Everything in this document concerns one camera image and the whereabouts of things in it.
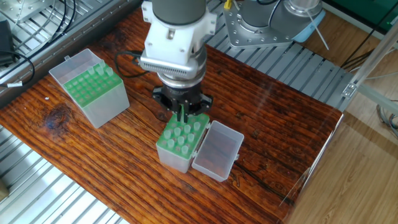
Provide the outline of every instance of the open box lid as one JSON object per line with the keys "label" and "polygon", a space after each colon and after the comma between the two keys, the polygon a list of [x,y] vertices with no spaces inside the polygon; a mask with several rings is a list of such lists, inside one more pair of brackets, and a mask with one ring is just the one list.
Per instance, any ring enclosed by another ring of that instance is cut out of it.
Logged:
{"label": "open box lid", "polygon": [[213,121],[192,162],[192,167],[220,182],[226,180],[244,135],[218,121]]}

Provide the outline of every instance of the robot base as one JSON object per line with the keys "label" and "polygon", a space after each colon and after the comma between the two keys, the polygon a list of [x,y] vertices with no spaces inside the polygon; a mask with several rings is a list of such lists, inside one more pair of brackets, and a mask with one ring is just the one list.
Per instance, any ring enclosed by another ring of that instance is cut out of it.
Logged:
{"label": "robot base", "polygon": [[292,43],[289,36],[281,34],[271,27],[251,27],[242,19],[238,9],[224,9],[225,23],[231,46],[237,49],[256,49],[259,47],[283,46]]}

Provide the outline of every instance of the pipette tip box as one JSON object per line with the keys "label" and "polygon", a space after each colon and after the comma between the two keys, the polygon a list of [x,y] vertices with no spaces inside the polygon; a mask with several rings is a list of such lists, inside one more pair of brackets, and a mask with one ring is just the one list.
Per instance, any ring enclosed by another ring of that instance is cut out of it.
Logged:
{"label": "pipette tip box", "polygon": [[95,128],[129,107],[122,79],[89,49],[67,57],[50,74]]}

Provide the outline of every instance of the metal mounting plate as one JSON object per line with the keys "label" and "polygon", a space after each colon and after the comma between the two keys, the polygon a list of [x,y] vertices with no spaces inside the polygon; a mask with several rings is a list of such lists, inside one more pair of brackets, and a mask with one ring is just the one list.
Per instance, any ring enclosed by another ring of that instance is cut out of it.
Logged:
{"label": "metal mounting plate", "polygon": [[271,27],[262,28],[262,33],[258,34],[248,31],[240,25],[242,19],[240,19],[238,14],[239,11],[234,5],[231,6],[231,9],[224,9],[225,23],[232,47],[237,49],[256,49],[259,47],[284,46],[292,43],[289,37]]}
{"label": "metal mounting plate", "polygon": [[21,23],[30,19],[38,12],[50,6],[52,3],[52,0],[0,0],[0,12],[7,16],[10,20],[14,22],[18,20],[18,23]]}

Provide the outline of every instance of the clear plastic box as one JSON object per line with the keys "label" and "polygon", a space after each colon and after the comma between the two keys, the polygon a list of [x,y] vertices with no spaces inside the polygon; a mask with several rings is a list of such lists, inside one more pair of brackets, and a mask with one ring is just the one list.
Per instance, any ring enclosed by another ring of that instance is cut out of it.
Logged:
{"label": "clear plastic box", "polygon": [[51,76],[99,128],[129,107],[124,83],[89,49],[50,70]]}
{"label": "clear plastic box", "polygon": [[[208,122],[209,117],[205,114],[189,118],[187,124],[176,122],[176,116],[173,115],[156,143],[160,161],[183,173],[186,173],[192,164],[194,169],[217,181],[226,180],[234,161],[238,158],[244,135],[218,121],[213,121],[212,124]],[[197,130],[194,127],[195,123],[200,123]],[[190,131],[185,130],[186,125],[191,126]],[[178,128],[180,131],[177,135],[175,131],[170,132]],[[194,141],[189,141],[189,134],[195,135]]]}

